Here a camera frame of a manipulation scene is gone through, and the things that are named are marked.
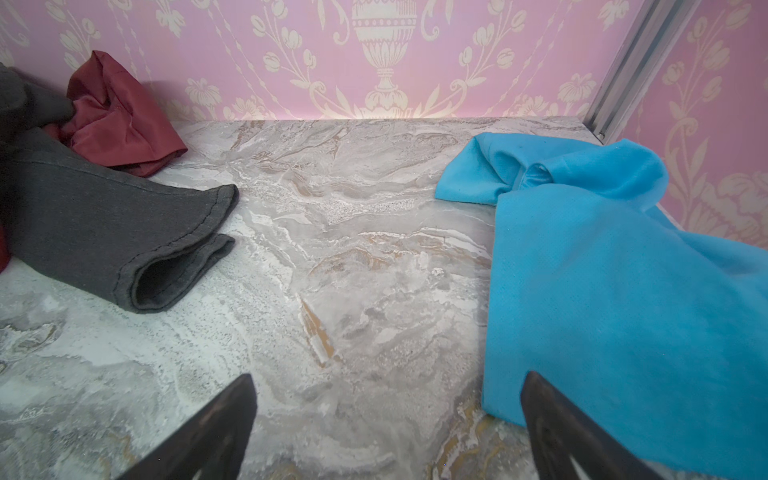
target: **blue cloth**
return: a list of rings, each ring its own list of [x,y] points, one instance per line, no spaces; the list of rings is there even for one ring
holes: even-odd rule
[[[496,205],[483,409],[536,370],[635,455],[768,478],[768,252],[686,233],[630,141],[481,134],[438,199]]]

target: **wall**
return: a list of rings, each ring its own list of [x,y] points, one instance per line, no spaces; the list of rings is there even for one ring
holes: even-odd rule
[[[0,61],[63,89],[104,50],[175,119],[575,115],[640,5],[2,0]]]
[[[664,159],[683,228],[768,249],[766,24],[768,2],[703,0],[622,136]]]

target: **fabric fold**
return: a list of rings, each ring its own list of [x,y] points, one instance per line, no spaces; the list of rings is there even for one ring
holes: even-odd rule
[[[139,313],[174,305],[234,240],[216,233],[237,187],[167,187],[90,164],[35,128],[6,147],[2,207],[11,254]]]
[[[519,425],[536,370],[635,455],[768,472],[768,252],[682,232],[648,149],[477,136],[435,196],[496,205],[482,405]]]
[[[73,114],[74,107],[68,98],[23,81],[15,72],[0,64],[0,147],[13,141],[21,131],[45,124],[58,126],[72,118]],[[11,254],[0,221],[0,272],[9,261]]]
[[[59,139],[92,163],[149,177],[187,151],[150,92],[103,51],[72,74],[67,97],[75,114]]]

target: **gray marble countertop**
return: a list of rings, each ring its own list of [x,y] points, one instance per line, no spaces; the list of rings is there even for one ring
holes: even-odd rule
[[[575,118],[178,124],[153,180],[235,183],[237,241],[173,309],[127,313],[18,260],[0,275],[0,478],[115,478],[243,372],[241,478],[534,478],[479,408],[494,209],[434,199],[485,131]]]

